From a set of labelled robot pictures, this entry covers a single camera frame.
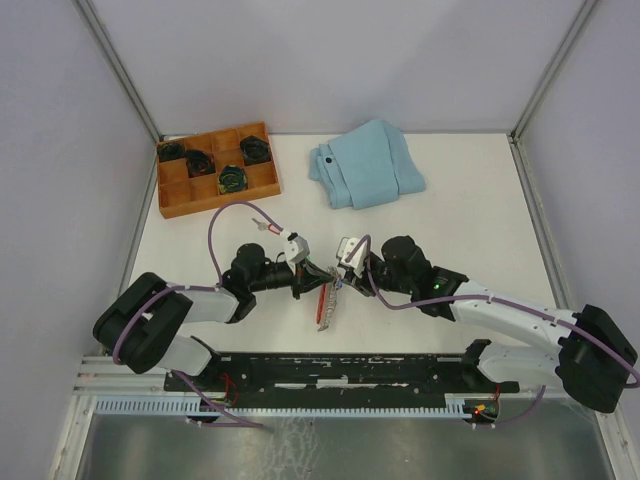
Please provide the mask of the red handled metal keyring holder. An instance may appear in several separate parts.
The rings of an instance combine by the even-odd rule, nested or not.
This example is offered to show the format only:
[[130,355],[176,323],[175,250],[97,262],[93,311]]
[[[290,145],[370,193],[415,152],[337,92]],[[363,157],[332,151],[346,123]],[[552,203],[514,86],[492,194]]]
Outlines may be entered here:
[[336,288],[336,282],[341,280],[340,273],[336,270],[336,280],[332,284],[326,284],[321,287],[320,296],[316,311],[316,325],[317,331],[321,332],[327,330],[330,326],[331,319],[338,303],[338,292]]

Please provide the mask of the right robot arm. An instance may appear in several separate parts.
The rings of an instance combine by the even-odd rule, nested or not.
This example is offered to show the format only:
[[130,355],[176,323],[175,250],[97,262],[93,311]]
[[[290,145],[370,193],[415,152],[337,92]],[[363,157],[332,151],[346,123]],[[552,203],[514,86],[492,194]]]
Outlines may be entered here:
[[336,258],[345,283],[363,295],[408,296],[404,304],[384,301],[390,310],[418,309],[516,340],[514,346],[472,344],[472,358],[458,368],[469,390],[481,391],[492,382],[561,388],[587,408],[612,413],[622,393],[639,386],[636,350],[599,307],[585,305],[576,312],[502,296],[464,274],[432,265],[409,236],[387,240],[379,255],[372,252],[369,236],[345,237]]

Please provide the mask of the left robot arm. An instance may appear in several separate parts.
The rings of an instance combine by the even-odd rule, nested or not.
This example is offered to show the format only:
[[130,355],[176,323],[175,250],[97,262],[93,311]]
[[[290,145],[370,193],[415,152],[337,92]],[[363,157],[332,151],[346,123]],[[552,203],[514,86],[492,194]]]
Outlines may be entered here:
[[153,272],[142,274],[98,318],[94,338],[115,363],[136,374],[154,367],[178,370],[198,389],[209,390],[221,378],[221,366],[204,343],[179,335],[185,323],[233,324],[257,305],[257,292],[288,288],[294,298],[336,279],[308,259],[299,239],[285,248],[284,261],[272,261],[256,243],[237,250],[218,287],[177,285]]

